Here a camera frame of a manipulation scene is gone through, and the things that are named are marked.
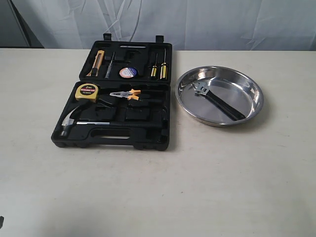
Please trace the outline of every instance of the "yellow tape measure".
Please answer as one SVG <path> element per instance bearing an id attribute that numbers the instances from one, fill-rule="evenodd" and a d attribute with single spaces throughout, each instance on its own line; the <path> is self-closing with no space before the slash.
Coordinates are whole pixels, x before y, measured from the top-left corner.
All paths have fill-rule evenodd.
<path id="1" fill-rule="evenodd" d="M 77 88 L 75 98 L 76 100 L 89 99 L 95 103 L 97 101 L 98 91 L 99 88 L 95 84 L 82 84 Z"/>

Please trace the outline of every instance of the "white backdrop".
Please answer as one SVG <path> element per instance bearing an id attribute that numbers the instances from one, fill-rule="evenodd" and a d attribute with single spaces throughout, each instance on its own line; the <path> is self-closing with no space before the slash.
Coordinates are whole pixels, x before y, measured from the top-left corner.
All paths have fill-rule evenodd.
<path id="1" fill-rule="evenodd" d="M 46 48 L 113 40 L 177 50 L 316 50 L 316 0 L 13 0 Z"/>

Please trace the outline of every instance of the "tool kit case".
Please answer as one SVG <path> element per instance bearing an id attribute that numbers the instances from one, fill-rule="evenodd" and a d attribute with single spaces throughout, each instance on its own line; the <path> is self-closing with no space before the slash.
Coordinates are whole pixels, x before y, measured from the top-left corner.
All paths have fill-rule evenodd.
<path id="1" fill-rule="evenodd" d="M 172 45 L 96 41 L 51 135 L 58 147 L 130 145 L 164 151 L 170 134 Z"/>

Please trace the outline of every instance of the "stainless steel bowl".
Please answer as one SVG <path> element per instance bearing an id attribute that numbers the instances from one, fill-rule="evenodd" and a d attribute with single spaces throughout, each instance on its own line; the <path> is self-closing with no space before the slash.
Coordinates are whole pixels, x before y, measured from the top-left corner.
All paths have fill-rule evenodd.
<path id="1" fill-rule="evenodd" d="M 193 82 L 205 81 L 212 93 L 241 112 L 246 118 L 233 121 L 203 96 L 197 96 Z M 192 69 L 176 83 L 176 97 L 180 105 L 198 121 L 222 127 L 247 122 L 262 109 L 264 99 L 258 84 L 236 70 L 217 66 Z"/>

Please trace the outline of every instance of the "table surface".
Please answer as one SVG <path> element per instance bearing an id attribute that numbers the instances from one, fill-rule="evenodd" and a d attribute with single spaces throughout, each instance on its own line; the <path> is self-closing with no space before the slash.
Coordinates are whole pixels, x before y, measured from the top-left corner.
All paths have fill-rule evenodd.
<path id="1" fill-rule="evenodd" d="M 316 236 L 316 52 L 176 51 L 167 151 L 61 149 L 88 52 L 0 49 L 1 236 Z M 261 113 L 230 128 L 187 115 L 175 82 L 205 65 L 253 78 Z"/>

